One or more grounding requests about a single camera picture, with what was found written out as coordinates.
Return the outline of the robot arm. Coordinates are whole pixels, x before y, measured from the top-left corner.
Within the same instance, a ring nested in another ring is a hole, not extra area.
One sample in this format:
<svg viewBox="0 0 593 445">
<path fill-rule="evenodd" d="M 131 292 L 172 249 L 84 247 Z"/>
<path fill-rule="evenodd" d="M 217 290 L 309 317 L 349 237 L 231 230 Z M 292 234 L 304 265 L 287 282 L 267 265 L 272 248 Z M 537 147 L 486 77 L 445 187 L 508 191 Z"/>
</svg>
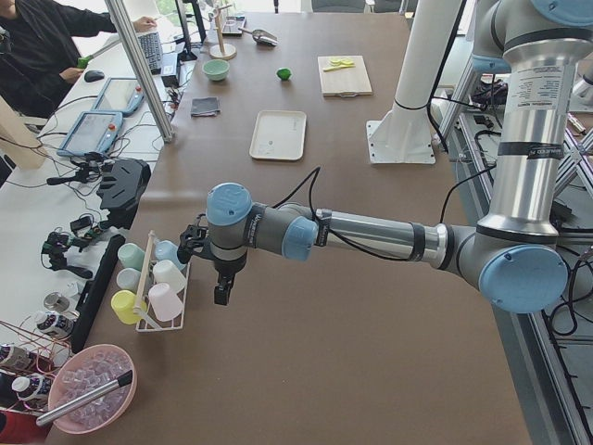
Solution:
<svg viewBox="0 0 593 445">
<path fill-rule="evenodd" d="M 230 299 L 250 248 L 305 260 L 315 246 L 346 244 L 391 261 L 425 261 L 454 273 L 497 307 L 537 312 L 569 273 L 549 214 L 576 64 L 592 50 L 588 1 L 483 1 L 473 56 L 502 58 L 511 76 L 489 210 L 475 227 L 429 227 L 294 204 L 252 201 L 240 184 L 208 194 L 206 216 L 218 272 L 214 300 Z"/>
</svg>

